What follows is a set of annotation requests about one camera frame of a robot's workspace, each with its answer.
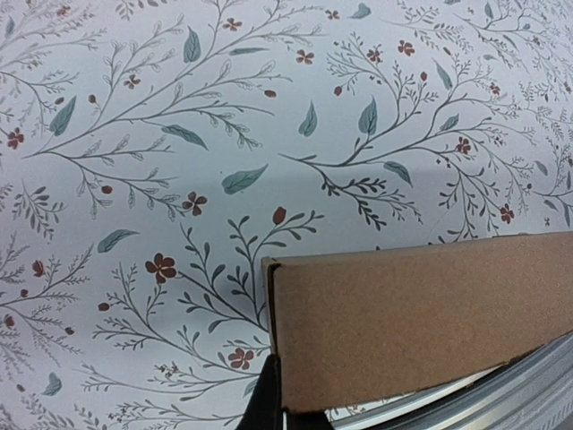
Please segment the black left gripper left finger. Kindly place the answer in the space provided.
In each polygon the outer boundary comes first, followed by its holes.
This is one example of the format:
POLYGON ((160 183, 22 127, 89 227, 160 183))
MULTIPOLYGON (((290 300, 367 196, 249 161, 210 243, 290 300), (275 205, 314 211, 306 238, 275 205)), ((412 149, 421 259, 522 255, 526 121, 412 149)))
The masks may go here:
POLYGON ((267 356, 237 430, 280 430, 281 367, 278 355, 267 356))

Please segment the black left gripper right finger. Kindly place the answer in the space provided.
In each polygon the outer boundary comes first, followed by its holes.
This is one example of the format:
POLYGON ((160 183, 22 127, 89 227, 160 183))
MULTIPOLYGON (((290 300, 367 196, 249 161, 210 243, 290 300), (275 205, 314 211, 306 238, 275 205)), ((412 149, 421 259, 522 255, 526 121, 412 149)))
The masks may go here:
POLYGON ((327 415, 323 411, 295 413, 288 411, 286 413, 287 430, 334 430, 333 425, 329 422, 327 415))

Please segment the brown cardboard box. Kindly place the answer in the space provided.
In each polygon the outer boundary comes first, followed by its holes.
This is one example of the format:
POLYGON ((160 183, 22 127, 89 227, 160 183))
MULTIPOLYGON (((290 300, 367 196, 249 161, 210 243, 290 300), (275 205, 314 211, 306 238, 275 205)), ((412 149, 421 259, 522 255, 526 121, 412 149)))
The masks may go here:
POLYGON ((281 404, 323 411, 500 366, 572 330, 572 235, 266 258, 281 404))

